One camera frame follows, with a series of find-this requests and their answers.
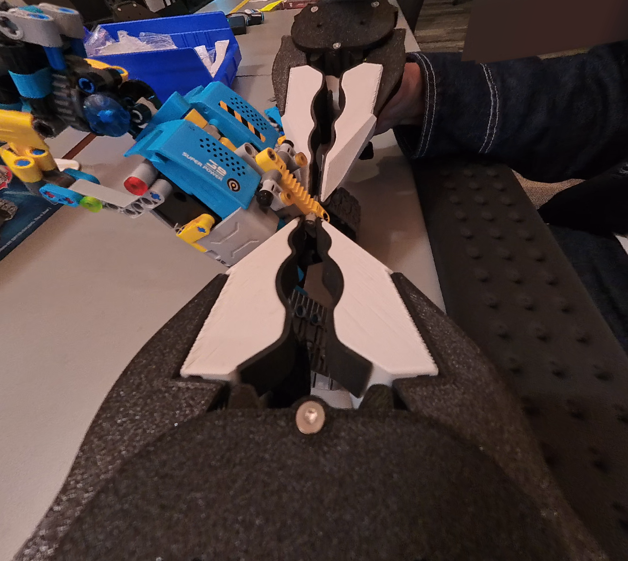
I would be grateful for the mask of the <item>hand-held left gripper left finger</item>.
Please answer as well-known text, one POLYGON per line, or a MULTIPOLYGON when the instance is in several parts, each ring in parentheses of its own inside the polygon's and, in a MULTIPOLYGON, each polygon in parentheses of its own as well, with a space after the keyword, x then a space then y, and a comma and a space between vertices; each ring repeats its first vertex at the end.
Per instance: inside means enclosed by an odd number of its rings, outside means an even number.
POLYGON ((197 339, 182 377, 241 381, 252 361, 286 331, 287 307, 279 297, 279 268, 293 254, 288 243, 299 227, 290 222, 232 266, 197 339))

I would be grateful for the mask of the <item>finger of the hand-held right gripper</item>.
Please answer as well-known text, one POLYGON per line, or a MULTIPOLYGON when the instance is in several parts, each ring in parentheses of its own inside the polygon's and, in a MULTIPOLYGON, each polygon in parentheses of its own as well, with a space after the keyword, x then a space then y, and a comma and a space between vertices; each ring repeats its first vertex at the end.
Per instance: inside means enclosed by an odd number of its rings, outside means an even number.
POLYGON ((308 160, 309 171, 313 169, 317 149, 321 143, 315 101, 322 90, 321 71, 308 65, 290 70, 282 125, 285 137, 293 143, 295 152, 302 153, 308 160))
POLYGON ((382 72, 382 66, 356 66, 341 76, 343 107, 334 121, 334 141, 323 161, 321 202, 341 186, 373 136, 377 120, 375 102, 382 72))

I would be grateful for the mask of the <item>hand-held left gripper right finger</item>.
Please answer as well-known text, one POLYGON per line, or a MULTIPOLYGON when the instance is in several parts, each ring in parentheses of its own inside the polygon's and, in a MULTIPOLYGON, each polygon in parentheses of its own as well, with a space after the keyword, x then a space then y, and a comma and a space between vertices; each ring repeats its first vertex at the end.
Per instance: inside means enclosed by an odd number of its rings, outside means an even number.
POLYGON ((436 376, 438 367, 393 280, 393 272, 331 225, 319 226, 328 309, 325 361, 352 397, 374 384, 436 376))

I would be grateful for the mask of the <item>yellow toothed beam piece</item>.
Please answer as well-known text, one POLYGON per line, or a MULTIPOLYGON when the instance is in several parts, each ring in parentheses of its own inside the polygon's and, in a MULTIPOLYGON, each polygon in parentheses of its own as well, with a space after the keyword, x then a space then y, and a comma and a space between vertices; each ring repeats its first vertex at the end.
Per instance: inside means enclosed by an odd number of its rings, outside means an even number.
POLYGON ((289 144, 285 147, 285 150, 266 148, 255 156, 255 163, 263 172, 255 195, 258 204, 271 208, 280 217, 301 215, 329 222, 327 211, 295 175, 300 169, 307 168, 305 155, 295 153, 289 144))

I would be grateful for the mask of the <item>blue tracked toy robot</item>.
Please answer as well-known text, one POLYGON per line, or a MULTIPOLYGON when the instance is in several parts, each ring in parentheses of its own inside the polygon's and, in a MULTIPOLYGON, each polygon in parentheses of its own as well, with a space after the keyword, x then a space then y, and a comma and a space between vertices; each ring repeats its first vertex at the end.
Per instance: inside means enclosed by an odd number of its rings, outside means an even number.
MULTIPOLYGON (((74 9, 1 1, 1 162, 28 190, 93 213, 132 219, 152 213, 226 267, 304 217, 280 217, 255 197, 263 174, 256 154, 293 148, 279 116, 268 120, 220 81, 161 101, 126 69, 88 57, 82 30, 74 9), (132 137, 126 156, 138 162, 121 187, 103 185, 78 164, 62 167, 48 140, 67 129, 132 137)), ((295 175, 318 201, 305 185, 306 169, 295 175)), ((340 188, 319 203, 329 222, 355 240, 356 198, 340 188)))

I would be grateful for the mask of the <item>person's right forearm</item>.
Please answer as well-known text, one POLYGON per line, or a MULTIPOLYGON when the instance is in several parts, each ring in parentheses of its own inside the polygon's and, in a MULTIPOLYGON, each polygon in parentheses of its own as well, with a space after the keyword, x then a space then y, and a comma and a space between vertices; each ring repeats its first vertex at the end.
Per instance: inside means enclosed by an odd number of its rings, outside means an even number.
POLYGON ((548 222, 627 235, 627 41, 496 63, 411 53, 425 82, 420 125, 392 128, 412 161, 485 157, 545 183, 583 180, 548 222))

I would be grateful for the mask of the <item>person's right hand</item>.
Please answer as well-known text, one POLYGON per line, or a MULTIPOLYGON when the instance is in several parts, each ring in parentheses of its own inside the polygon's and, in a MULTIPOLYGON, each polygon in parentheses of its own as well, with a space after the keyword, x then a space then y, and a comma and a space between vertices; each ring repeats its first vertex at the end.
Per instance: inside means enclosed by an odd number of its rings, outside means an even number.
POLYGON ((420 125, 425 113, 425 82, 418 63, 407 62, 397 93, 382 109, 376 131, 383 133, 401 125, 420 125))

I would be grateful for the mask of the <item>blue plastic bin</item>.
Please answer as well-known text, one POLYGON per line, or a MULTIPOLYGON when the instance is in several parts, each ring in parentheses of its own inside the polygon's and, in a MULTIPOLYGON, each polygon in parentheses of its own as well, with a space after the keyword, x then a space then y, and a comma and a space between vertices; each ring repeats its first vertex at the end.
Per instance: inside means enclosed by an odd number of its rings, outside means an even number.
POLYGON ((242 59, 223 12, 108 23, 92 32, 86 29, 84 35, 88 57, 126 69, 130 78, 150 85, 161 101, 213 81, 231 86, 242 59), (97 53, 107 42, 104 31, 114 42, 120 41, 120 32, 135 39, 144 33, 169 36, 167 44, 173 48, 97 53))

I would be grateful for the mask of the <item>black dimpled mat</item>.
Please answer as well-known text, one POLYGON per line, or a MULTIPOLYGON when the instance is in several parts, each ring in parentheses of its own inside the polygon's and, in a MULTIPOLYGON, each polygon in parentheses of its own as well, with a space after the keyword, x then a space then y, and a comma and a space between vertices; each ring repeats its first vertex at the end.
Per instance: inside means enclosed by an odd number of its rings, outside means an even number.
POLYGON ((572 508, 627 559, 627 356, 511 170, 413 168, 445 311, 521 400, 572 508))

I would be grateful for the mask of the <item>person's blue jeans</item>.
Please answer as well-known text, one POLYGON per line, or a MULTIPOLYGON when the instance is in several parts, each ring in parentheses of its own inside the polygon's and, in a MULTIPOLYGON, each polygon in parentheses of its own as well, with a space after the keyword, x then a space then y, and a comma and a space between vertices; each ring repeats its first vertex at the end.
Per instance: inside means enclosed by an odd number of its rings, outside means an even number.
POLYGON ((610 235, 584 232, 578 244, 583 249, 581 279, 627 352, 627 253, 617 237, 610 235))

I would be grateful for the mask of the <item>blue toy kit booklet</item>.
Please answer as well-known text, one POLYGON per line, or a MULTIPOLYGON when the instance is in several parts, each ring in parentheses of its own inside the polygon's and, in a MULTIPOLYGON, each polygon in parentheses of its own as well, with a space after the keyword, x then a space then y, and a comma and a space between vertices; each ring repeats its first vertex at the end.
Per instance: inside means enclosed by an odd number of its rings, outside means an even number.
POLYGON ((34 194, 1 163, 1 259, 60 208, 34 194))

